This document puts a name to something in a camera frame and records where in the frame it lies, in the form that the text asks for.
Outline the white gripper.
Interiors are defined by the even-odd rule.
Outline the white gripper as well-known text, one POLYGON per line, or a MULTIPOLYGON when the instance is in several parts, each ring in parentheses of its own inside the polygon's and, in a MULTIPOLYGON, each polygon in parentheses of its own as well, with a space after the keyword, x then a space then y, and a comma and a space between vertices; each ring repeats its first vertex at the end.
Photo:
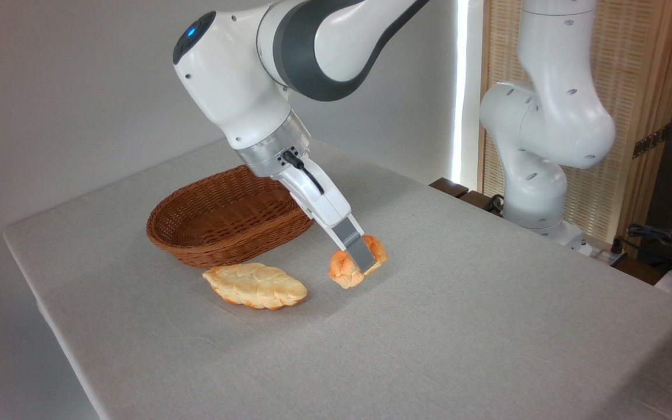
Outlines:
POLYGON ((324 228, 362 273, 376 263, 363 239, 363 229, 351 214, 351 206, 322 167, 306 155, 282 155, 282 171, 276 176, 310 217, 324 228))

